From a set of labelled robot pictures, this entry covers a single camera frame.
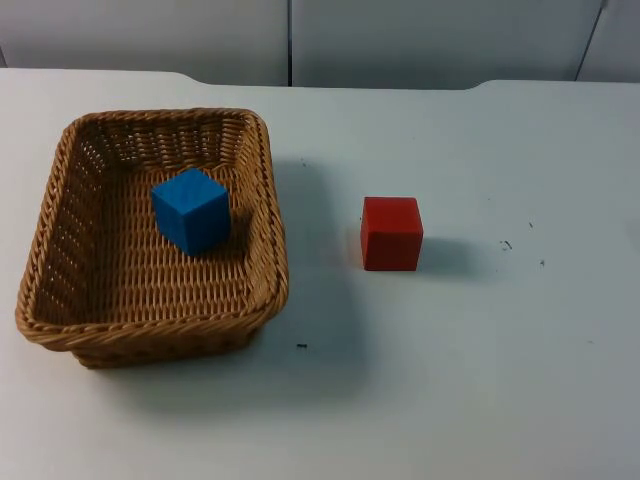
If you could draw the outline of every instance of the table surface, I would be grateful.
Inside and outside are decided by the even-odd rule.
[[[61,130],[195,106],[267,122],[285,310],[248,350],[146,368],[29,344],[13,310]],[[0,477],[639,478],[639,125],[640,85],[0,70]],[[358,266],[366,195],[418,199],[418,272]]]

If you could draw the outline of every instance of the wicker basket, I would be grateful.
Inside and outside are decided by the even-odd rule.
[[[199,257],[158,233],[151,187],[197,167],[229,190],[230,240]],[[106,112],[62,134],[20,285],[27,339],[91,368],[246,345],[288,295],[269,138],[234,109]]]

